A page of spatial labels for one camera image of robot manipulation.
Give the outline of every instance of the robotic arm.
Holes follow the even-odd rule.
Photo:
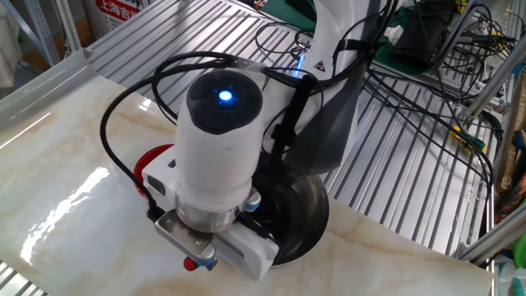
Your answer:
[[[396,6],[397,1],[388,3]],[[300,68],[312,74],[302,79],[299,88],[275,80],[265,86],[265,74],[240,69],[198,77],[182,103],[176,144],[142,170],[151,195],[167,198],[173,205],[156,220],[155,229],[195,266],[212,270],[220,257],[252,280],[260,280],[285,252],[287,246],[265,223],[248,218],[269,195],[256,189],[252,178],[260,169],[258,162],[268,158],[261,153],[262,145],[267,150],[275,145],[274,138],[264,139],[265,127],[282,110],[288,107],[280,126],[298,135],[275,136],[289,146],[284,158],[283,150],[273,150],[275,167],[290,169],[292,175],[324,173],[339,165],[346,146],[350,149],[346,144],[354,138],[356,102],[370,62],[359,52],[371,49],[349,40],[374,43],[383,34],[374,17],[380,15],[381,1],[315,0],[315,4],[316,33]],[[318,85],[323,92],[311,95]],[[325,189],[319,187],[327,202]],[[278,190],[272,198],[287,191]],[[283,212],[280,207],[284,206],[278,206],[278,212]]]

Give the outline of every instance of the marble slab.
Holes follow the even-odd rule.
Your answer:
[[[145,200],[101,146],[100,118],[122,90],[76,53],[0,101],[0,259],[50,295],[488,294],[491,273],[338,201],[316,247],[259,283],[224,261],[186,272],[184,255],[154,231]],[[108,126],[130,167],[174,134],[139,95]]]

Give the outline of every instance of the metal shelf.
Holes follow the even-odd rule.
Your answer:
[[[297,61],[290,54],[257,49],[253,37],[267,21],[234,2],[156,2],[90,46],[88,59],[99,74],[123,86],[148,76],[168,57],[197,50],[295,66]],[[292,31],[269,28],[260,40],[269,49],[284,51],[294,46],[293,37]],[[175,111],[188,84],[200,74],[184,73],[160,83],[161,95]],[[384,81],[428,110],[450,116],[444,101],[427,90],[387,77]],[[148,88],[140,93],[153,99]],[[452,141],[432,120],[408,114],[420,131],[442,144],[435,146],[366,92],[360,97],[358,111],[359,131],[353,149],[338,169],[322,176],[330,196],[438,252],[454,254],[460,243],[477,240],[485,184],[442,151],[444,147],[478,166],[464,146]],[[473,126],[470,132],[488,144],[487,153],[493,159],[495,138],[484,128],[487,123],[478,124],[481,126]]]

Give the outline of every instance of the blue led light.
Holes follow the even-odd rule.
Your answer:
[[[232,93],[228,90],[223,90],[219,93],[219,98],[223,101],[230,101],[232,97]]]

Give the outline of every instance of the end effector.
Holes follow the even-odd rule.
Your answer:
[[[237,217],[261,202],[251,186],[264,132],[260,88],[249,77],[215,71],[191,85],[178,119],[176,144],[143,171],[146,188],[174,209],[156,230],[198,266],[217,257],[253,280],[270,269],[279,247]]]

